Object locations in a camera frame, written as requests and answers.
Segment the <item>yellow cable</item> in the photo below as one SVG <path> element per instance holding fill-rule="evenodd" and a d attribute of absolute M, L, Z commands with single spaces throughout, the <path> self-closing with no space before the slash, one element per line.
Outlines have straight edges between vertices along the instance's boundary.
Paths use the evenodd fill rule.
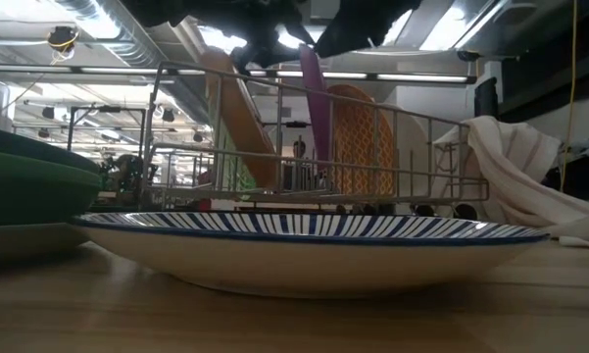
<path fill-rule="evenodd" d="M 67 47 L 68 45 L 70 45 L 70 44 L 74 43 L 74 42 L 76 41 L 76 39 L 78 38 L 78 36 L 79 36 L 79 35 L 80 35 L 80 32 L 76 32 L 76 33 L 74 34 L 74 38 L 72 38 L 72 39 L 68 40 L 68 41 L 67 41 L 67 42 L 65 42 L 65 43 L 61 43 L 61 44 L 52 44 L 51 42 L 49 42 L 49 41 L 48 41 L 48 45 L 50 45 L 51 47 L 54 47 L 54 48 Z M 48 39 L 50 39 L 50 33 L 48 34 L 46 41 L 47 41 Z"/>
<path fill-rule="evenodd" d="M 572 72 L 572 83 L 570 85 L 570 102 L 568 109 L 568 128 L 566 131 L 566 140 L 564 141 L 564 164 L 562 166 L 562 177 L 560 178 L 560 192 L 564 192 L 564 182 L 566 180 L 566 157 L 570 147 L 570 135 L 572 133 L 572 124 L 574 119 L 575 104 L 575 82 L 577 81 L 577 0 L 572 2 L 572 56 L 570 70 Z"/>

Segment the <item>dish rack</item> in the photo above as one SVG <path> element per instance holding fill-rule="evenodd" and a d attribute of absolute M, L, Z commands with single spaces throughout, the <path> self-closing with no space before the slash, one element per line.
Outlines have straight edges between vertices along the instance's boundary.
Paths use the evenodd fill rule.
<path fill-rule="evenodd" d="M 179 66 L 189 70 L 200 71 L 205 74 L 218 76 L 218 96 L 216 107 L 216 123 L 213 126 L 214 145 L 205 147 L 198 144 L 186 143 L 165 143 L 154 142 L 152 131 L 153 113 L 156 109 L 155 101 L 160 89 L 163 76 L 173 76 L 174 69 L 166 69 L 166 66 Z M 264 86 L 274 87 L 277 91 L 277 112 L 275 124 L 275 153 L 259 154 L 244 151 L 230 150 L 226 147 L 226 139 L 222 138 L 223 128 L 221 111 L 222 81 L 227 78 L 254 81 Z M 282 132 L 285 122 L 282 117 L 283 91 L 298 91 L 303 94 L 319 94 L 326 96 L 332 102 L 347 100 L 354 104 L 362 104 L 368 109 L 374 109 L 374 126 L 379 126 L 378 120 L 383 119 L 377 112 L 389 112 L 392 123 L 392 136 L 394 140 L 395 156 L 391 168 L 381 167 L 379 161 L 379 141 L 374 139 L 374 148 L 371 151 L 373 161 L 370 164 L 352 164 L 335 161 L 333 153 L 335 142 L 333 141 L 333 110 L 330 113 L 329 130 L 329 154 L 327 160 L 319 160 L 313 151 L 311 159 L 286 157 L 282 155 Z M 290 84 L 275 81 L 242 76 L 234 73 L 222 72 L 201 67 L 199 65 L 184 64 L 177 62 L 162 62 L 158 68 L 154 82 L 154 89 L 150 95 L 149 111 L 146 117 L 144 128 L 144 151 L 148 166 L 155 154 L 168 154 L 193 156 L 193 171 L 190 185 L 174 185 L 167 180 L 161 184 L 151 184 L 147 177 L 141 179 L 140 209 L 152 208 L 153 200 L 161 204 L 162 209 L 178 201 L 189 200 L 230 200 L 235 202 L 271 203 L 271 204 L 307 204 L 307 205 L 361 205 L 361 204 L 410 204 L 410 205 L 432 205 L 446 206 L 458 203 L 479 202 L 488 199 L 489 188 L 486 179 L 480 176 L 468 176 L 466 174 L 466 160 L 469 157 L 467 145 L 467 133 L 469 127 L 465 124 L 445 120 L 442 118 L 430 117 L 424 114 L 408 112 L 396 106 L 365 102 L 344 96 L 329 94 L 323 91 L 310 90 Z M 423 163 L 422 153 L 417 156 L 416 150 L 398 148 L 396 136 L 401 128 L 397 123 L 397 115 L 404 114 L 418 119 L 423 126 L 426 142 L 418 146 L 419 151 L 426 150 L 426 168 L 416 168 L 416 162 Z M 458 140 L 452 142 L 433 141 L 436 125 L 451 126 L 457 131 Z M 403 162 L 399 163 L 400 155 L 404 156 Z M 254 187 L 252 178 L 245 170 L 242 159 L 252 158 L 253 160 L 265 160 L 267 165 L 276 166 L 276 184 L 272 187 Z M 349 177 L 360 172 L 365 173 L 368 186 L 364 191 L 350 189 L 343 192 L 337 186 L 344 185 Z M 148 171 L 144 169 L 143 175 L 147 176 Z M 382 177 L 391 176 L 392 188 L 390 191 L 379 187 L 379 180 Z"/>

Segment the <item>ceiling duct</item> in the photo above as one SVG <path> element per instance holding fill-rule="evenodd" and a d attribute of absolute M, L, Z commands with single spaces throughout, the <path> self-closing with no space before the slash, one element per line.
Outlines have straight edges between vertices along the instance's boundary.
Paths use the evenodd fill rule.
<path fill-rule="evenodd" d="M 167 57 L 144 28 L 118 0 L 54 0 L 67 10 L 78 26 L 96 39 L 132 41 L 132 44 L 105 44 L 105 47 L 133 68 L 157 68 Z M 207 104 L 187 81 L 204 86 L 202 77 L 185 77 L 162 87 L 179 108 L 199 124 L 207 124 Z"/>

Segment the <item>plate rim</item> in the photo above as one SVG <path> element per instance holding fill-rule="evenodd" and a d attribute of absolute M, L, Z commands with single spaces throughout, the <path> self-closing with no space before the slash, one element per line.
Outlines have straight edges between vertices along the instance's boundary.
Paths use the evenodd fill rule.
<path fill-rule="evenodd" d="M 139 214 L 162 214 L 162 213 L 173 213 L 173 212 L 138 212 Z M 241 213 L 241 214 L 260 214 L 260 213 L 249 213 L 249 212 L 228 212 L 228 211 L 212 211 L 210 213 L 219 214 L 230 214 L 230 213 Z M 126 215 L 135 214 L 134 212 L 127 213 L 113 213 L 114 215 Z M 263 241 L 263 242 L 280 242 L 280 243 L 299 243 L 299 244 L 323 244 L 323 245 L 360 245 L 360 246 L 400 246 L 400 247 L 466 247 L 466 246 L 500 246 L 500 245 L 517 245 L 517 244 L 529 244 L 537 243 L 543 240 L 547 240 L 550 237 L 550 233 L 542 229 L 536 229 L 535 235 L 524 236 L 524 237 L 501 237 L 501 238 L 401 238 L 401 237 L 366 237 L 366 236 L 326 236 L 326 235 L 287 235 L 287 234 L 273 234 L 273 233 L 254 233 L 245 231 L 227 232 L 222 230 L 210 230 L 210 229 L 186 229 L 186 228 L 175 228 L 175 227 L 137 227 L 128 226 L 121 224 L 100 224 L 91 221 L 84 220 L 83 217 L 91 216 L 81 215 L 73 217 L 70 220 L 70 224 L 76 227 L 86 228 L 99 228 L 105 230 L 117 230 L 117 231 L 129 231 L 141 234 L 152 234 L 152 235 L 167 235 L 167 236 L 180 236 L 180 237 L 197 237 L 197 238 L 211 238 L 211 239 L 224 239 L 224 240 L 238 240 L 238 241 Z M 422 218 L 419 216 L 411 215 L 390 215 L 396 217 L 408 217 L 408 218 Z M 514 226 L 526 229 L 531 227 L 525 226 Z"/>

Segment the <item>person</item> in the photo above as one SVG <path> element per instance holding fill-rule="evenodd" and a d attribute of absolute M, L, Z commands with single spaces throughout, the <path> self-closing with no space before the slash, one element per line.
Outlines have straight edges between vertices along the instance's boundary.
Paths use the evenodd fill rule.
<path fill-rule="evenodd" d="M 303 141 L 294 141 L 292 145 L 292 154 L 296 159 L 305 159 L 305 152 L 307 151 L 307 146 Z M 310 190 L 310 180 L 311 180 L 311 166 L 307 164 L 301 164 L 300 162 L 295 162 L 294 165 L 288 164 L 284 167 L 283 173 L 283 188 L 286 190 L 292 191 L 303 191 L 303 190 Z"/>

